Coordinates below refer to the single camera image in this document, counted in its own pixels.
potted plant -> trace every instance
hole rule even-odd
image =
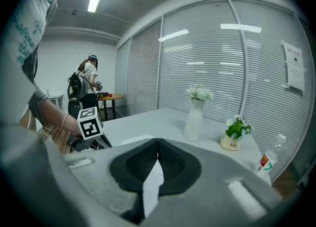
[[[191,109],[184,129],[184,138],[189,141],[198,140],[202,129],[203,107],[206,100],[213,99],[213,92],[202,88],[199,84],[186,90],[191,97]]]
[[[228,119],[226,124],[228,129],[220,140],[220,144],[224,149],[237,151],[240,148],[242,137],[251,134],[253,126],[246,124],[245,118],[235,115],[235,121]]]

bracelet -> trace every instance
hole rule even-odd
[[[63,122],[61,123],[61,126],[60,126],[61,129],[64,127],[64,123],[65,123],[66,118],[67,118],[68,115],[69,115],[69,114],[65,114],[64,119],[63,119]]]

white vase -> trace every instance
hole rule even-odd
[[[184,138],[189,141],[196,141],[202,130],[203,107],[205,101],[191,99],[191,103],[191,109],[184,129]]]
[[[225,133],[220,140],[220,144],[226,150],[238,151],[241,145],[241,141],[238,139],[233,139],[227,136],[227,134]]]

qr code cube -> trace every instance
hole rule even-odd
[[[94,138],[103,134],[98,118],[97,107],[80,110],[77,123],[84,140]]]

water bottle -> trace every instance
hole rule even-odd
[[[267,173],[272,169],[273,165],[280,157],[281,149],[285,141],[286,137],[282,134],[278,134],[276,139],[270,144],[269,148],[260,159],[259,164],[254,170],[255,174],[262,176],[264,173]]]

